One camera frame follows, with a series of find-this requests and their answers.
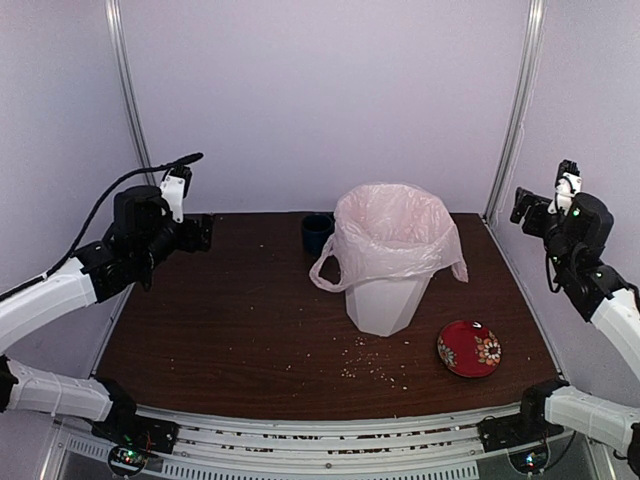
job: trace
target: red plate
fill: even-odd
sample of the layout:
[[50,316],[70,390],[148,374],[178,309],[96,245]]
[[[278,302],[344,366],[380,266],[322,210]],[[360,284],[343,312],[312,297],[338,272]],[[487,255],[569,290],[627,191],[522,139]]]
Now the red plate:
[[456,375],[480,378],[491,375],[502,359],[502,347],[494,333],[478,322],[460,320],[442,329],[438,354]]

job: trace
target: blue cup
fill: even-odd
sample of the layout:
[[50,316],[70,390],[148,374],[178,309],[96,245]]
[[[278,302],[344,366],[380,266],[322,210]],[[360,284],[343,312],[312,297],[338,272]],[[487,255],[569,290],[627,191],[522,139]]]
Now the blue cup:
[[326,213],[307,215],[302,220],[302,246],[306,252],[317,258],[333,232],[332,215]]

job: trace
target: black cable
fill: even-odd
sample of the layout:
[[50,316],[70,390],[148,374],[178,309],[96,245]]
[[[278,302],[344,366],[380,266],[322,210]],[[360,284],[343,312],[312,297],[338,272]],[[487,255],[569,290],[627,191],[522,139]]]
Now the black cable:
[[573,431],[573,435],[571,435],[571,439],[569,440],[569,443],[567,443],[567,446],[564,447],[564,450],[562,451],[562,453],[558,456],[558,458],[556,458],[556,460],[551,464],[548,465],[546,467],[544,467],[544,472],[548,472],[549,470],[551,470],[552,468],[554,468],[558,463],[560,463],[560,461],[565,457],[565,455],[567,454],[567,452],[569,451],[569,448],[571,448],[571,444],[573,443],[573,441],[576,439],[576,434],[578,432],[576,430]]
[[549,290],[551,290],[551,293],[558,293],[562,288],[562,286],[560,285],[556,285],[555,287],[553,286],[553,282],[551,280],[551,271],[549,270],[550,261],[551,261],[551,257],[549,256],[549,253],[547,253],[544,261],[544,268],[545,268],[545,271],[547,272],[547,285],[549,286]]
[[625,457],[624,455],[620,455],[620,454],[618,453],[618,451],[617,451],[617,450],[614,450],[614,451],[613,451],[613,456],[614,456],[617,460],[628,460],[628,458],[627,458],[627,457]]
[[138,168],[136,170],[131,170],[130,172],[125,173],[124,175],[122,175],[115,182],[113,182],[102,193],[102,195],[100,195],[100,197],[98,198],[98,200],[94,204],[93,208],[89,212],[89,215],[87,216],[87,219],[84,221],[84,223],[82,225],[82,228],[80,229],[80,232],[78,233],[78,235],[76,236],[75,240],[71,244],[71,247],[69,247],[69,250],[67,251],[67,253],[65,253],[62,256],[62,258],[60,260],[58,260],[53,265],[53,267],[51,267],[49,270],[47,270],[47,272],[45,274],[40,275],[40,276],[35,277],[35,278],[32,278],[30,280],[27,280],[26,282],[24,282],[24,283],[14,287],[14,288],[12,288],[11,290],[1,294],[0,295],[0,302],[6,300],[9,297],[12,297],[16,293],[21,292],[22,290],[24,290],[26,288],[29,288],[29,287],[31,287],[33,285],[36,285],[36,284],[38,284],[40,282],[45,281],[47,279],[47,277],[50,277],[55,272],[60,270],[60,268],[66,263],[66,261],[71,258],[71,256],[73,255],[73,252],[75,252],[76,248],[78,248],[78,245],[82,241],[82,237],[87,232],[87,229],[89,228],[89,225],[91,224],[91,222],[93,220],[93,217],[95,217],[96,213],[98,212],[98,209],[100,208],[100,205],[102,205],[102,202],[104,202],[107,199],[107,197],[111,194],[111,192],[113,192],[118,187],[118,185],[120,185],[121,183],[125,182],[126,180],[128,180],[131,177],[134,177],[136,175],[140,175],[140,174],[144,174],[144,173],[162,172],[162,171],[165,171],[165,170],[169,170],[169,169],[171,169],[173,167],[190,165],[190,164],[192,164],[194,162],[197,162],[202,157],[204,157],[204,155],[202,153],[192,153],[191,155],[187,155],[185,157],[179,158],[178,160],[175,160],[175,161],[173,161],[171,163],[165,163],[164,165],[159,165],[157,167]]

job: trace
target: trash can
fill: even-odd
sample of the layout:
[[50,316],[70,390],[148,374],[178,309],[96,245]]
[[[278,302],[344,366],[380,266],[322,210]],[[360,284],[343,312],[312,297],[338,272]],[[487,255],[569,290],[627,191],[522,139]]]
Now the trash can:
[[[330,256],[340,282],[320,277]],[[435,272],[451,267],[467,282],[458,229],[442,201],[402,183],[367,184],[344,195],[335,233],[309,272],[329,292],[346,291],[347,315],[358,329],[388,337],[407,327]]]

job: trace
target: brown table surface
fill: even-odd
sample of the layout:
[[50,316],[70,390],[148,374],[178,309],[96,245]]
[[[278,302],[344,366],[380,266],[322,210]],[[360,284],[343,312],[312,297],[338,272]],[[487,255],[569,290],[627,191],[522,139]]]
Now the brown table surface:
[[[255,419],[354,420],[506,405],[556,377],[539,330],[484,224],[452,215],[470,282],[431,281],[411,325],[389,338],[359,332],[344,295],[316,288],[303,253],[304,213],[217,215],[208,253],[176,252],[154,286],[135,287],[98,375],[139,404]],[[336,265],[327,275],[336,276]],[[450,373],[439,331],[469,319],[498,336],[499,368]]]

